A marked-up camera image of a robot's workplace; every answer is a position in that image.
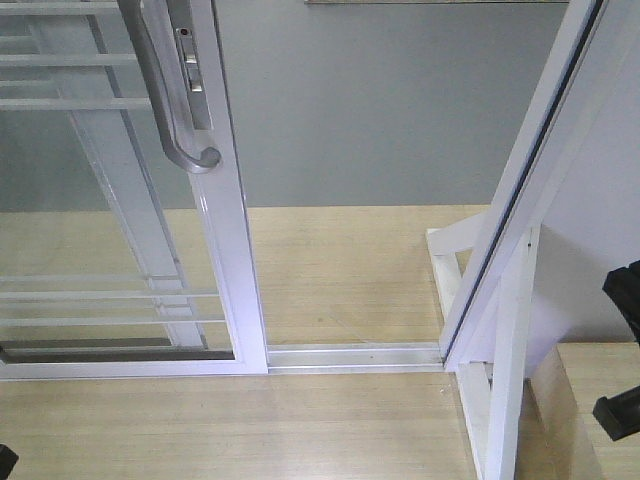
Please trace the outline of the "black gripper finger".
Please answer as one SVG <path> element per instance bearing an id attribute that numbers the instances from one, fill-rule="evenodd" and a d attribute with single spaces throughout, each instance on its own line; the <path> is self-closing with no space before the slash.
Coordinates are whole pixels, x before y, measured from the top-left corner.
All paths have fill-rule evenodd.
<path id="1" fill-rule="evenodd" d="M 13 471 L 19 455 L 7 445 L 0 445 L 0 480 L 7 480 Z"/>
<path id="2" fill-rule="evenodd" d="M 621 312 L 636 342 L 639 342 L 639 264 L 635 261 L 627 267 L 610 271 L 603 284 L 603 291 Z"/>
<path id="3" fill-rule="evenodd" d="M 613 397 L 600 397 L 592 414 L 612 441 L 618 441 L 640 430 L 639 387 Z"/>

